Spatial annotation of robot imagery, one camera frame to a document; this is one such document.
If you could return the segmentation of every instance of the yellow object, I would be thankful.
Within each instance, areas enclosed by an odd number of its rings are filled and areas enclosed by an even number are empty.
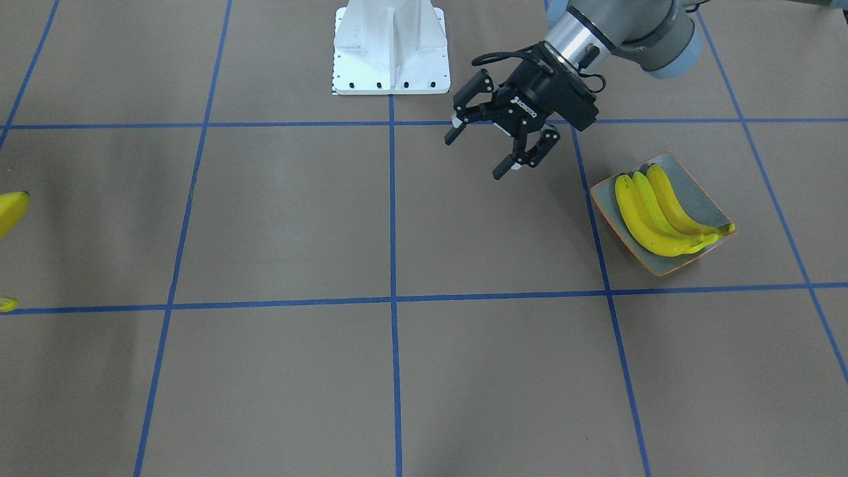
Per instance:
[[[29,203],[30,193],[26,191],[0,194],[0,239],[24,218]]]
[[[668,175],[659,164],[654,164],[648,168],[647,178],[650,186],[656,193],[656,200],[662,210],[663,216],[667,219],[671,227],[678,232],[688,235],[710,235],[715,233],[719,237],[724,237],[736,230],[736,226],[733,223],[729,223],[724,227],[710,227],[693,220],[683,210],[683,207],[678,201],[678,196],[674,193],[672,182],[668,180]]]
[[[646,208],[639,188],[626,174],[616,179],[616,202],[628,231],[651,253],[667,257],[694,254],[718,240],[716,234],[691,236],[661,229]]]
[[[7,296],[0,296],[0,313],[12,311],[18,307],[18,301]]]

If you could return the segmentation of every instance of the white base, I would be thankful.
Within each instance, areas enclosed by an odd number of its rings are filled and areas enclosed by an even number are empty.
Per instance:
[[[416,8],[419,0],[412,0]],[[335,52],[332,67],[332,93],[354,94],[443,94],[450,89],[447,35],[444,11],[432,8],[434,18],[423,18],[425,13],[410,15],[398,10],[365,11],[362,4],[358,14],[339,36],[347,7],[336,12]],[[372,15],[363,20],[363,15]],[[419,25],[405,21],[418,20]]]

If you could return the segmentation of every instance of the white plastic stand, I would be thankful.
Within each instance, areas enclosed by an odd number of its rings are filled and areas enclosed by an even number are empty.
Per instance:
[[[430,0],[350,0],[336,12],[333,94],[450,89],[444,12]]]

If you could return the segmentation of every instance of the tray with bananas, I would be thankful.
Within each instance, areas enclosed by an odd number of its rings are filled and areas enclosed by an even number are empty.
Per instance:
[[[667,152],[592,188],[622,242],[657,276],[714,250],[736,225]]]

